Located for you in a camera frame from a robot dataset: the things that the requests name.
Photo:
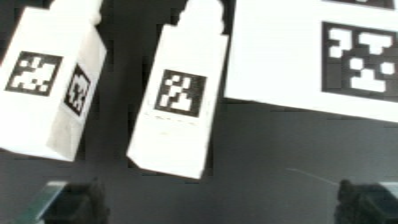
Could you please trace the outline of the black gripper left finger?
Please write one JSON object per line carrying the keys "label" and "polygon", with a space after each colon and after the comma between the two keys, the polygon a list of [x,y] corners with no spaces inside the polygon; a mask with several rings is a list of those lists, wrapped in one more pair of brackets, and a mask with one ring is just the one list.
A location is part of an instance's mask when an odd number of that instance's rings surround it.
{"label": "black gripper left finger", "polygon": [[101,182],[49,181],[16,218],[16,224],[108,224],[108,215]]}

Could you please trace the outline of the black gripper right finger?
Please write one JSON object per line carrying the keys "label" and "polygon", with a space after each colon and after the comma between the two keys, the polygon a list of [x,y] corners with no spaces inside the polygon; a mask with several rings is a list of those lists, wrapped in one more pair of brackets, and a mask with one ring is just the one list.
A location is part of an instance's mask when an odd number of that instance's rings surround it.
{"label": "black gripper right finger", "polygon": [[339,182],[334,224],[398,224],[398,182]]}

